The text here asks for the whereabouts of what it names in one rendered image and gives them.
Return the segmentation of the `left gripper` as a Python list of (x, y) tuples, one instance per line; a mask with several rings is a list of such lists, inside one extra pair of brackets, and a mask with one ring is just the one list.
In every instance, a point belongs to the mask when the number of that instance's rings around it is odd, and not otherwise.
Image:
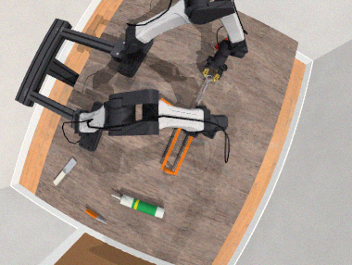
[(225, 56), (221, 55), (219, 53), (219, 51), (216, 52), (214, 57), (209, 56), (207, 58), (207, 64), (202, 71), (204, 76), (205, 77), (207, 76), (207, 73), (208, 73), (210, 67), (212, 67), (212, 68), (218, 70), (218, 73), (215, 74), (212, 81), (218, 81), (220, 79), (220, 77), (222, 76), (223, 71), (226, 71), (228, 68), (227, 65), (224, 64), (225, 61), (227, 60), (227, 58), (228, 58), (227, 56), (225, 57)]

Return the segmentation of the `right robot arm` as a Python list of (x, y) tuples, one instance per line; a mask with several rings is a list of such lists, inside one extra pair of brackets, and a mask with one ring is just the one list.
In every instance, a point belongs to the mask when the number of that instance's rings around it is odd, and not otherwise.
[[(155, 116), (157, 118), (143, 120), (123, 127), (103, 129), (103, 131), (108, 131), (108, 135), (156, 135), (159, 134), (160, 129), (171, 127), (182, 128), (188, 132), (202, 133), (214, 140), (217, 131), (223, 131), (223, 129), (226, 131), (228, 127), (228, 117), (226, 115), (210, 114), (210, 109), (207, 109), (207, 106), (196, 106), (195, 109), (171, 106), (159, 100), (159, 91), (155, 89), (112, 94), (109, 96), (109, 101), (106, 101), (104, 105), (94, 102), (90, 113), (87, 110), (80, 110), (79, 113), (75, 114), (75, 121), (94, 119), (89, 122), (91, 127), (126, 124), (135, 121), (136, 105), (140, 104), (143, 104), (142, 119)], [(219, 124), (223, 129), (201, 120)], [(93, 151), (100, 129), (89, 128), (86, 122), (75, 123), (75, 133), (78, 133), (81, 137), (79, 146)]]

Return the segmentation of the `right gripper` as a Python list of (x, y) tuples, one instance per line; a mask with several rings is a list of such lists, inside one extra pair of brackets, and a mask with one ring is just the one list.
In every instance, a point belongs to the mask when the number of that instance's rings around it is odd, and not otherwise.
[(183, 133), (186, 133), (186, 134), (188, 134), (188, 135), (190, 135), (190, 136), (192, 136), (192, 137), (194, 137), (194, 138), (196, 138), (197, 135), (198, 135), (198, 133), (195, 133), (195, 132), (188, 132), (188, 131), (186, 131), (186, 130), (183, 130)]

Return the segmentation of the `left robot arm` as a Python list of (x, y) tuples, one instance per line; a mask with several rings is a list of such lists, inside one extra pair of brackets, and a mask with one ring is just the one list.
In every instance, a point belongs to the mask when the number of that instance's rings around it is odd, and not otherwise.
[(248, 49), (233, 0), (209, 1), (180, 0), (170, 7), (168, 12), (165, 10), (164, 14), (161, 12), (151, 19), (139, 22), (138, 24), (143, 24), (142, 26), (128, 27), (124, 44), (126, 54), (119, 63), (118, 71), (132, 75), (152, 39), (161, 33), (183, 24), (193, 22), (196, 25), (203, 25), (216, 19), (220, 20), (228, 35), (228, 40), (222, 40), (219, 53), (225, 57), (230, 55), (243, 58), (248, 53)]

